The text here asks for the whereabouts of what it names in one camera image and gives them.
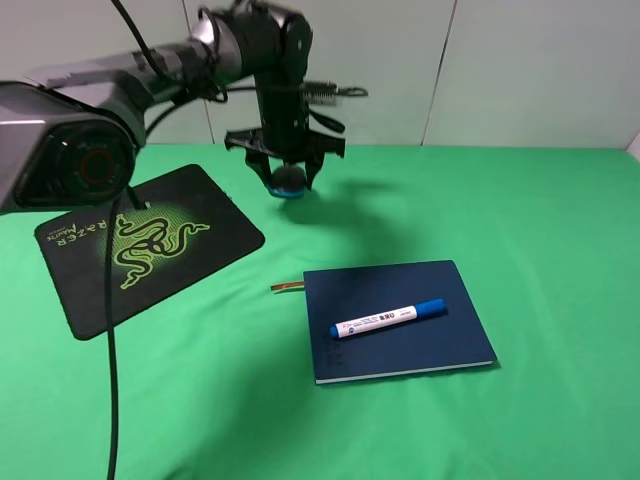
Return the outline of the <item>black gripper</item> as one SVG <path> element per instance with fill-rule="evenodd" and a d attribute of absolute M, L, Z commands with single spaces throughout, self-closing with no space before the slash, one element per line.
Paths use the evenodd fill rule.
<path fill-rule="evenodd" d="M 246 150 L 245 164 L 274 196 L 269 157 L 288 163 L 304 163 L 305 188 L 313 189 L 315 177 L 324 166 L 326 154 L 343 157 L 345 140 L 315 132 L 309 118 L 316 115 L 300 92 L 300 86 L 255 87 L 261 126 L 226 133 L 224 146 Z"/>

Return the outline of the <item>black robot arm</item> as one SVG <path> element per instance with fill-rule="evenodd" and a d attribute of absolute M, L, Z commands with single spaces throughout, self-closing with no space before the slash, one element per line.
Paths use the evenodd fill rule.
<path fill-rule="evenodd" d="M 342 123 L 313 111 L 337 85 L 305 75 L 313 32 L 298 11 L 264 1 L 200 8 L 181 42 L 46 67 L 1 85 L 1 210 L 67 211 L 118 198 L 153 132 L 146 112 L 252 91 L 260 126 L 230 131 L 227 148 L 276 197 L 312 187 L 328 154 L 345 152 Z"/>

